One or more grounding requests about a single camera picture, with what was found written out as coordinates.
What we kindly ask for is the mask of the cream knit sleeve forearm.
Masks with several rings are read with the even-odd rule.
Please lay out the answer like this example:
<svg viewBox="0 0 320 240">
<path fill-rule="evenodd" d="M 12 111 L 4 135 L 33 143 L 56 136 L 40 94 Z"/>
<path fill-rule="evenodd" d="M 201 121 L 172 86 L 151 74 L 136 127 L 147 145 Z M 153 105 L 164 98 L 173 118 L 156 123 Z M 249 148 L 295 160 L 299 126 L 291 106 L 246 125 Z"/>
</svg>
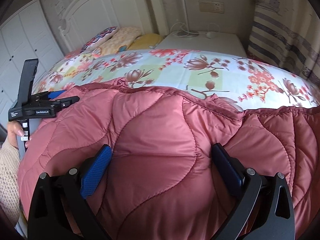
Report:
<svg viewBox="0 0 320 240">
<path fill-rule="evenodd" d="M 1 146 L 0 198 L 1 208 L 13 226 L 17 224 L 20 217 L 20 197 L 17 181 L 19 164 L 18 149 L 12 146 L 7 138 Z"/>
</svg>

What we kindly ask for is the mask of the person's left hand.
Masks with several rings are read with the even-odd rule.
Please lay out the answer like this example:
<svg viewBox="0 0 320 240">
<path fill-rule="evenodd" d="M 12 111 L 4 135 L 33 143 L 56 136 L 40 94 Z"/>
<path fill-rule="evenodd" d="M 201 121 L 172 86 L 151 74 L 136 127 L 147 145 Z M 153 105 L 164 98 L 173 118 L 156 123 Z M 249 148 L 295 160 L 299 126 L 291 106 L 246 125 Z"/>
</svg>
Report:
<svg viewBox="0 0 320 240">
<path fill-rule="evenodd" d="M 23 137 L 24 131 L 22 126 L 17 121 L 10 121 L 7 124 L 7 141 L 14 148 L 18 148 L 17 137 Z"/>
</svg>

